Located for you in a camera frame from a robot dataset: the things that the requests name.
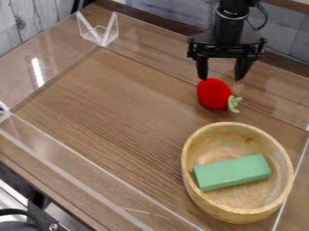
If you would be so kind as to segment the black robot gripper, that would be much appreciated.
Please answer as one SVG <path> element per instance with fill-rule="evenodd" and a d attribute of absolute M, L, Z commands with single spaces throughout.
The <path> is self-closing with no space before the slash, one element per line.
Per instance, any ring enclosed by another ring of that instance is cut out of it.
<path fill-rule="evenodd" d="M 257 33 L 246 18 L 229 20 L 218 17 L 214 27 L 191 35 L 187 43 L 187 57 L 195 60 L 199 79 L 207 79 L 209 58 L 233 58 L 237 59 L 234 78 L 239 81 L 263 51 L 266 38 Z"/>

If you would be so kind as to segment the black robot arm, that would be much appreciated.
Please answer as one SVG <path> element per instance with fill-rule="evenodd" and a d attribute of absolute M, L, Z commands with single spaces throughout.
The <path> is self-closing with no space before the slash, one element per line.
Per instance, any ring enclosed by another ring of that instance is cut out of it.
<path fill-rule="evenodd" d="M 235 60 L 234 79 L 239 81 L 262 56 L 266 38 L 257 32 L 267 23 L 267 12 L 259 1 L 219 0 L 213 28 L 189 37 L 187 57 L 195 61 L 199 79 L 207 79 L 209 60 L 225 58 Z M 251 7 L 265 16 L 263 23 L 257 27 L 245 25 Z"/>

